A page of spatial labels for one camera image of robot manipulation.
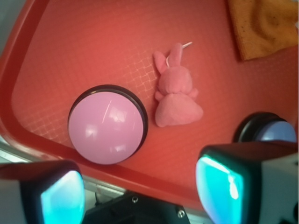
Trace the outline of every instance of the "pink dome button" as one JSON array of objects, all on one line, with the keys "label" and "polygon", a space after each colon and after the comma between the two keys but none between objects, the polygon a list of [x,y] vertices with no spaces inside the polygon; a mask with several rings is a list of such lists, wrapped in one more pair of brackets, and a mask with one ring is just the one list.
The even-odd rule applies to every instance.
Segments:
[{"label": "pink dome button", "polygon": [[116,85],[84,92],[71,108],[68,131],[75,149],[89,161],[114,164],[143,144],[148,117],[139,98]]}]

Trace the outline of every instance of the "yellow cloth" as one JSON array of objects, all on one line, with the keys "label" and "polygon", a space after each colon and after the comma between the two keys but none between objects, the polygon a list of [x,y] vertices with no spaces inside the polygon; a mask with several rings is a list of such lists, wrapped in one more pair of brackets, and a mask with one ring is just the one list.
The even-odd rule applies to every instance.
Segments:
[{"label": "yellow cloth", "polygon": [[243,60],[270,55],[298,44],[298,2],[228,0]]}]

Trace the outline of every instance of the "plush toy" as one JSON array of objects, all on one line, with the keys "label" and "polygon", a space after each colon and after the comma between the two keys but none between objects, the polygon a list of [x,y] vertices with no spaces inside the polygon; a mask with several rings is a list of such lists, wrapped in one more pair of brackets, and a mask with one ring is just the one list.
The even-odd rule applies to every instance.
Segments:
[{"label": "plush toy", "polygon": [[190,72],[180,65],[182,53],[180,43],[173,46],[167,59],[159,51],[154,53],[155,65],[161,74],[155,93],[159,101],[156,110],[159,127],[190,124],[203,115],[202,108],[195,102],[198,90],[193,88]]}]

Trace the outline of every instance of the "grid pattern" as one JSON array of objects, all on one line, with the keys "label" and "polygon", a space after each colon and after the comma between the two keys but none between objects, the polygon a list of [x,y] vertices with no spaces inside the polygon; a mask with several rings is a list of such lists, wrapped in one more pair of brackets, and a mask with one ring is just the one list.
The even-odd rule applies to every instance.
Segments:
[{"label": "grid pattern", "polygon": [[[189,41],[182,64],[199,89],[204,117],[159,128],[152,54]],[[242,62],[225,0],[51,0],[15,84],[16,118],[29,132],[72,147],[69,110],[100,84],[131,90],[149,115],[144,145],[120,165],[196,190],[200,150],[230,142],[244,117],[269,111],[296,123],[298,49]]]}]

